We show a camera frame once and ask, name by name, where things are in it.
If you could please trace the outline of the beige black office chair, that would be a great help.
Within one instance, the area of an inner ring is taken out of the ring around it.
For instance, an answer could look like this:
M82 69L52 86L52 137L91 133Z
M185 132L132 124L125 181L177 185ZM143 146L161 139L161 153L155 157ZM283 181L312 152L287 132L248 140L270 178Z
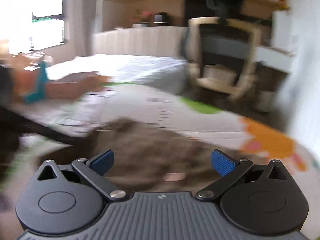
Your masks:
M238 20L243 1L206 0L215 15L190 18L181 44L190 83L225 94L231 102L243 98L256 81L261 32L256 25Z

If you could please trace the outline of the white waste bin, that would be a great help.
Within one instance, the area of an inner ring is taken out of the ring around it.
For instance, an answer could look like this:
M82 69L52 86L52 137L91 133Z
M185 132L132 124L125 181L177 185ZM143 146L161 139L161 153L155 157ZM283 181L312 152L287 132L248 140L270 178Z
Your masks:
M268 90L259 90L255 109L259 112L267 113L272 111L275 92Z

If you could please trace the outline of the pink cardboard box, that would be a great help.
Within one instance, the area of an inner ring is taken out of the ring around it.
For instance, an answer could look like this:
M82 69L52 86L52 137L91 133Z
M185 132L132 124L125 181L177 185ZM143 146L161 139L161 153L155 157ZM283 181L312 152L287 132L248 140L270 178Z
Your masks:
M45 93L49 99L74 100L88 92L101 92L109 81L109 76L96 72L72 73L57 81L48 81Z

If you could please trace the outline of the beige padded headboard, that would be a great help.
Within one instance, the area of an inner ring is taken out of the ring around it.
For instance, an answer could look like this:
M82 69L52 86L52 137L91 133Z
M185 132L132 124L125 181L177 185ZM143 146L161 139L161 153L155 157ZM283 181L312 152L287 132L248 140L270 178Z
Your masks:
M111 30L93 36L92 53L180 58L186 27L142 27Z

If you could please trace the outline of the white box on desk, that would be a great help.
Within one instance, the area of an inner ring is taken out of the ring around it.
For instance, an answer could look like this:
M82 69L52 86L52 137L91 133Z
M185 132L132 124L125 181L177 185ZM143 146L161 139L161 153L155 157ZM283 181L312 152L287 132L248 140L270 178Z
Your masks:
M276 10L272 13L270 46L287 54L292 54L295 51L291 11Z

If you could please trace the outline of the cartoon print play mat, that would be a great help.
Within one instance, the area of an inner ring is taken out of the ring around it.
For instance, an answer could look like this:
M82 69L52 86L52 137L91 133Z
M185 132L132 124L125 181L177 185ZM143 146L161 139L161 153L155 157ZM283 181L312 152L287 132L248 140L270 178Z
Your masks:
M304 146L272 127L152 87L129 83L115 84L75 101L48 99L30 105L16 103L13 110L68 135L84 136L99 125L129 118L267 160L280 159L309 204L302 233L309 239L319 239L318 160Z

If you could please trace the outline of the black round speaker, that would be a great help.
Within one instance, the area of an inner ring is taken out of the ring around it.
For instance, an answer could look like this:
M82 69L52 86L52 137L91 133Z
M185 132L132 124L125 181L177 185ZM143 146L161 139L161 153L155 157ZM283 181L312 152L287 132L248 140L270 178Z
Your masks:
M154 15L153 22L154 22L154 25L157 27L169 26L170 25L170 16L166 12L159 12Z

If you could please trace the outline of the potted red flower plant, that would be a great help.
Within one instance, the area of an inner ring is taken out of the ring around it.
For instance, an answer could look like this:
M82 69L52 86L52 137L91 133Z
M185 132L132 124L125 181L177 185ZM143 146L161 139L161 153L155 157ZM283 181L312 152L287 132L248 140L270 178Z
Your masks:
M134 16L132 17L132 27L141 28L149 27L152 24L153 13L150 11L139 10L135 11Z

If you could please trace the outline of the brown corduroy dotted garment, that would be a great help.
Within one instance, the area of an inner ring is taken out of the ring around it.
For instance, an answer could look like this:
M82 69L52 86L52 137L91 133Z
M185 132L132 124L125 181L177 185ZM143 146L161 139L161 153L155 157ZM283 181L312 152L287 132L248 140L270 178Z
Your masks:
M218 180L210 156L219 149L234 159L246 158L254 164L267 159L209 144L166 129L121 118L96 129L81 145L50 150L36 158L37 165L53 159L58 165L70 164L77 158L90 159L112 150L114 165L105 178L125 191L190 191Z

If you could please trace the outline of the teal cushion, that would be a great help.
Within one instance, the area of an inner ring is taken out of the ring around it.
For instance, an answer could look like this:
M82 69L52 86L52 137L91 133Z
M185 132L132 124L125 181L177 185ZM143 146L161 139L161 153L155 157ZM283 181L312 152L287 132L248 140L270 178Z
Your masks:
M25 94L23 98L24 103L35 103L46 98L46 83L48 82L48 76L46 72L46 63L41 61L40 72L36 79L34 88L31 93Z

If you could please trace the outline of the white desk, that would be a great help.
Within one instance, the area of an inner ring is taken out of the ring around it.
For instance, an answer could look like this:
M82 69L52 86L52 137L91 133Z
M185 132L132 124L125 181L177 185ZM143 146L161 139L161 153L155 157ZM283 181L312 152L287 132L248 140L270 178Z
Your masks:
M257 62L261 62L269 68L287 74L292 72L292 61L294 59L292 54L285 54L269 47L258 46L255 58Z

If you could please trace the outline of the white quilted mattress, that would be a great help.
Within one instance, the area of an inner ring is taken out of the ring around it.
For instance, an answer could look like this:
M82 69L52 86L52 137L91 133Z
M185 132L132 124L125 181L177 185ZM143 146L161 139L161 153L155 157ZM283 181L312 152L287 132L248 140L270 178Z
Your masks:
M135 83L178 94L187 83L187 62L173 57L95 54L46 68L51 80L72 73L96 72L113 83Z

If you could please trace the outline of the grey window curtain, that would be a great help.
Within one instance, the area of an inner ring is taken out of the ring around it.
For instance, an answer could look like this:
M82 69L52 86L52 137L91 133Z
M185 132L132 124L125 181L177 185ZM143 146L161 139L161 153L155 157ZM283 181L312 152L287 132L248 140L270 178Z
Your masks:
M63 0L65 38L73 57L91 52L96 5L97 0Z

